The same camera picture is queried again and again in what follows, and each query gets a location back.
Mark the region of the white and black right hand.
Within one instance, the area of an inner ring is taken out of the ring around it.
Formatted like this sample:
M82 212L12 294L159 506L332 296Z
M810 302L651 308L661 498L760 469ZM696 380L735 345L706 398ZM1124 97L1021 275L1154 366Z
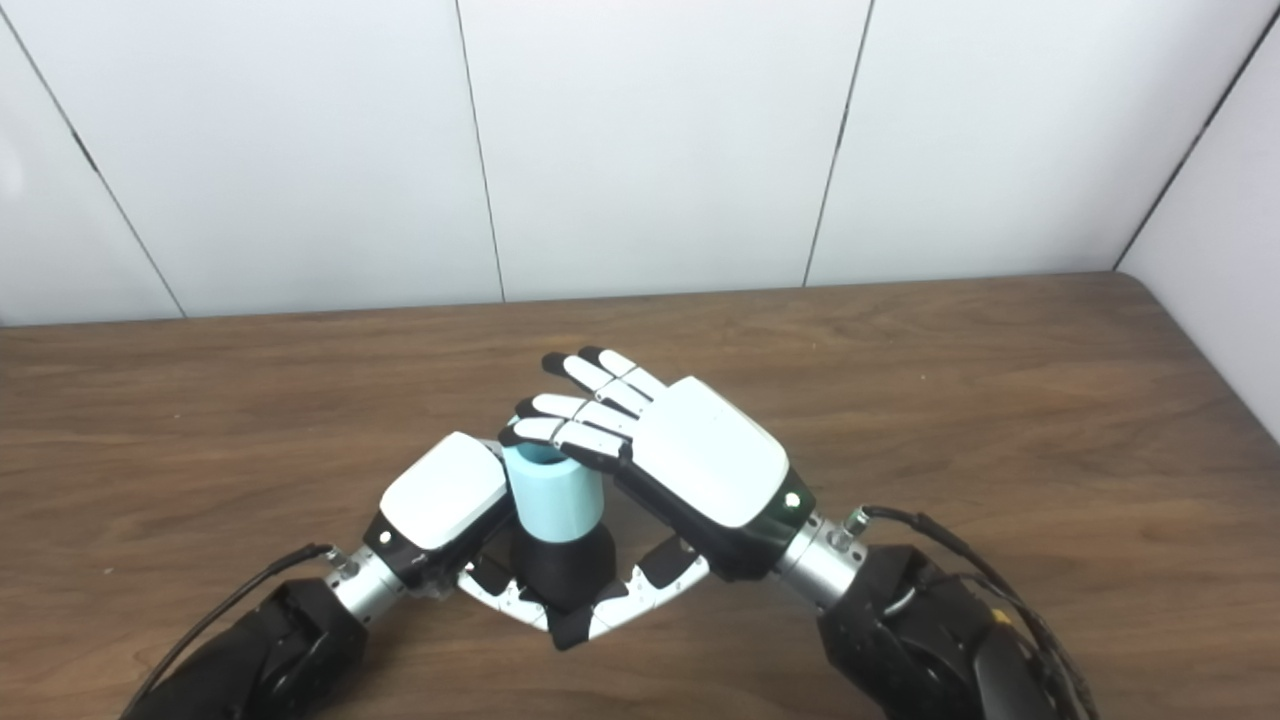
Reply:
M724 582L758 582L778 569L815 510L783 446L695 377L658 380L611 348L548 354L545 372L582 397L541 393L520 401L498 441L540 445L613 477L634 502L672 529L668 550L691 548L681 569L634 579L590 610L549 611L558 650L588 642L635 598L655 603L696 562Z

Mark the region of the white and black left hand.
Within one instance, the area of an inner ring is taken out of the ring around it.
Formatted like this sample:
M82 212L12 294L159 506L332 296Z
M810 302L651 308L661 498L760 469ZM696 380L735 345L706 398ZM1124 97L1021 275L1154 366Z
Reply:
M364 624L401 600L443 600L462 591L547 632L545 606L525 600L513 575L483 559L484 547L513 520L495 442L451 433L385 488L353 556L357 568L335 591Z

